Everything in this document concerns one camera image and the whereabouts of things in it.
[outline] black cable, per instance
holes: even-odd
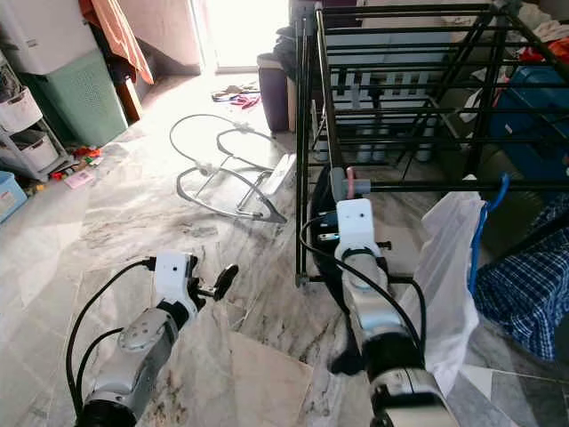
[[[89,345],[89,347],[87,347],[87,350],[85,351],[83,358],[81,359],[81,364],[79,365],[79,370],[77,371],[77,380],[76,380],[76,390],[77,393],[79,394],[79,397],[81,397],[81,406],[83,405],[83,397],[81,392],[81,389],[83,388],[83,373],[87,366],[87,362],[89,361],[89,356],[91,356],[91,353],[93,350],[95,350],[95,347],[99,345],[99,342],[103,341],[105,338],[107,338],[112,334],[118,334],[122,330],[123,330],[122,327],[118,327],[117,329],[107,331],[106,333],[99,335],[97,339],[95,339],[95,341],[93,341]]]
[[[421,331],[420,337],[421,342],[424,346],[427,344],[427,304],[425,303],[425,295],[423,295],[423,290],[419,286],[417,282],[413,278],[409,278],[406,276],[391,276],[388,275],[389,283],[404,283],[407,285],[411,285],[417,294],[417,298],[419,298],[419,308],[421,312]]]
[[[73,325],[73,329],[71,330],[71,335],[69,336],[68,347],[65,355],[65,373],[68,379],[69,393],[71,394],[71,399],[73,400],[73,407],[75,409],[77,417],[81,415],[81,410],[83,408],[83,400],[81,399],[81,391],[77,392],[75,379],[73,377],[72,356],[73,356],[73,346],[75,344],[77,331],[79,329],[79,326],[81,325],[81,321],[83,320],[85,313],[87,312],[87,310],[89,310],[89,308],[93,305],[93,303],[103,294],[103,292],[105,292],[108,289],[109,286],[113,284],[113,282],[115,282],[115,280],[117,280],[123,274],[125,274],[126,271],[134,267],[137,267],[139,265],[145,265],[150,270],[153,270],[154,269],[153,263],[156,264],[156,258],[148,258],[146,260],[141,260],[124,267],[115,276],[113,276],[113,278],[110,279],[109,282],[105,284],[105,286],[103,286],[99,291],[97,291],[97,293],[83,307],[83,309],[79,313],[79,316],[77,316],[75,324]]]
[[[409,319],[409,316],[407,316],[407,313],[405,313],[405,310],[403,310],[403,308],[397,303],[397,301],[395,301],[393,299],[393,297],[391,295],[389,295],[386,291],[381,289],[377,284],[375,284],[370,278],[368,278],[367,276],[362,274],[360,271],[354,269],[353,267],[351,267],[347,263],[336,259],[336,257],[334,257],[333,255],[327,254],[326,252],[323,252],[319,249],[316,249],[315,247],[309,245],[306,242],[306,240],[304,240],[302,235],[304,234],[306,229],[311,224],[313,224],[314,222],[321,220],[321,219],[322,219],[322,217],[312,218],[310,221],[307,221],[302,225],[301,233],[300,233],[301,244],[304,247],[306,247],[307,250],[309,250],[310,252],[312,252],[314,254],[318,254],[320,256],[323,256],[324,258],[327,258],[328,260],[330,260],[332,262],[335,262],[336,265],[338,265],[339,267],[342,267],[344,270],[349,271],[354,276],[358,277],[360,280],[363,280],[367,285],[369,285],[369,287],[371,289],[373,289],[375,292],[377,292],[379,295],[381,295],[383,298],[385,298],[389,302],[389,304],[391,304],[391,306],[395,309],[397,314],[399,314],[399,316],[401,316],[401,319],[405,322],[405,325],[407,326],[407,329],[409,329],[409,333],[411,334],[411,337],[413,338],[415,345],[417,346],[417,348],[421,352],[421,356],[424,357],[425,342],[422,341],[421,338],[417,335],[417,330],[415,329],[413,322]]]

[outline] gray wall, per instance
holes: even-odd
[[[569,1],[567,0],[541,0],[540,8],[555,20],[569,20]]]
[[[173,68],[199,72],[200,51],[189,0],[118,0],[118,3],[136,37],[171,59]]]

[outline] blue hanger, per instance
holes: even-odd
[[[472,238],[472,262],[470,264],[470,277],[469,277],[469,291],[472,296],[477,290],[477,268],[478,268],[478,254],[480,252],[480,238],[482,237],[482,230],[488,218],[488,214],[496,209],[508,192],[509,188],[509,175],[503,173],[501,175],[501,187],[498,196],[492,202],[486,202],[480,210],[480,221],[478,222],[477,232],[474,233]]]

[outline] pink object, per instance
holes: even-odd
[[[354,198],[355,190],[354,190],[354,180],[356,179],[356,172],[352,167],[346,169],[346,175],[348,176],[348,200]]]
[[[76,189],[77,187],[81,187],[82,185],[85,185],[87,182],[92,181],[94,178],[95,175],[93,175],[89,171],[83,170],[72,174],[71,176],[63,180],[63,182],[65,182],[71,189]]]

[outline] marble floor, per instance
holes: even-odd
[[[294,285],[293,181],[275,199],[289,219],[283,225],[222,218],[176,195],[176,175],[192,166],[168,142],[178,118],[218,113],[267,131],[261,107],[243,112],[210,101],[212,85],[223,86],[223,79],[162,80],[143,102],[143,120],[104,148],[94,181],[75,190],[50,183],[0,226],[3,427],[73,425],[63,358],[71,321],[122,266],[166,248],[196,254],[205,283],[232,262],[240,272],[225,301],[208,303],[182,330],[139,425],[369,425],[365,378],[326,370],[345,339],[338,307],[322,285]],[[180,130],[180,144],[210,158],[215,134],[227,128],[197,120]],[[261,145],[242,142],[274,164],[292,151],[293,136]],[[412,177],[431,172],[425,165],[411,170]],[[204,196],[231,205],[241,189],[218,184]],[[387,254],[392,271],[413,271],[425,238],[420,218],[436,200],[373,197],[378,238],[395,245]],[[85,318],[75,367],[96,335],[127,324],[151,303],[148,271],[135,269],[117,281]],[[112,349],[108,339],[93,354],[84,394]],[[542,427],[569,426],[568,399],[569,368],[532,358],[482,319],[448,400],[462,427]]]

